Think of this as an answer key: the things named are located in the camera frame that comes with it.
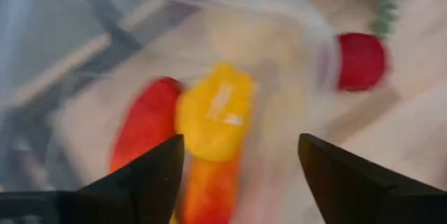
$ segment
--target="clear plastic container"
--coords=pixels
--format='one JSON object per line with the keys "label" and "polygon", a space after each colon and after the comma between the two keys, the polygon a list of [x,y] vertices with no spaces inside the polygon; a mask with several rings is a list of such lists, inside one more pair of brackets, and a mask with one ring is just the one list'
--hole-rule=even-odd
{"label": "clear plastic container", "polygon": [[339,70],[302,0],[1,0],[0,184],[75,190],[108,173],[110,145],[151,79],[197,83],[227,61],[257,82],[235,223],[309,212],[297,155],[324,135]]}

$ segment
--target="floor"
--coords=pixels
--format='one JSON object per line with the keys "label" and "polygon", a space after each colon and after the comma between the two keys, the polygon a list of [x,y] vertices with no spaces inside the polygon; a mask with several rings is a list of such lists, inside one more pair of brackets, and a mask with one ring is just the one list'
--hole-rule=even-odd
{"label": "floor", "polygon": [[[308,1],[324,14],[337,33],[370,32],[369,22],[376,16],[378,3],[377,0]],[[447,142],[443,138],[447,133],[447,113],[442,110],[447,99],[447,60],[444,57],[447,50],[444,42],[447,0],[404,0],[400,3],[399,14],[388,40],[393,72],[372,91],[335,95],[335,104],[326,115],[326,140],[447,190]],[[240,27],[230,27],[232,23]],[[213,24],[207,30],[209,37],[201,37],[200,29],[203,28],[197,29],[192,24]],[[64,141],[65,150],[86,183],[107,173],[110,143],[119,129],[126,106],[149,78],[169,74],[190,85],[208,72],[217,59],[250,64],[254,61],[252,57],[258,55],[267,55],[267,61],[278,61],[278,70],[288,70],[293,59],[287,56],[301,54],[292,47],[295,44],[290,40],[292,36],[299,38],[296,31],[283,24],[279,27],[272,25],[263,18],[241,20],[218,8],[192,15],[177,29],[154,42],[150,50],[120,65],[112,75],[65,101],[66,106],[49,119],[57,126],[55,134]],[[187,48],[202,45],[203,41],[212,45],[213,50]],[[98,42],[106,44],[103,39]],[[163,54],[166,48],[181,57],[166,57]],[[197,53],[186,60],[183,56],[188,50]],[[258,73],[268,71],[260,67]],[[291,99],[300,97],[300,94],[287,89],[288,80],[295,73],[288,74],[271,85],[279,89],[270,91],[274,95],[264,101],[265,114],[256,122],[261,129],[259,134],[251,135],[247,140],[256,139],[256,151],[264,155],[254,151],[251,158],[255,162],[246,164],[250,176],[245,181],[246,191],[236,216],[238,223],[323,223],[295,156],[296,129],[284,130],[290,129],[290,124],[303,123],[294,115],[306,110],[301,103],[292,103]],[[97,78],[94,73],[85,73],[72,82],[92,78]],[[282,117],[286,117],[290,124],[280,121]],[[266,130],[268,128],[262,126],[281,131]]]}

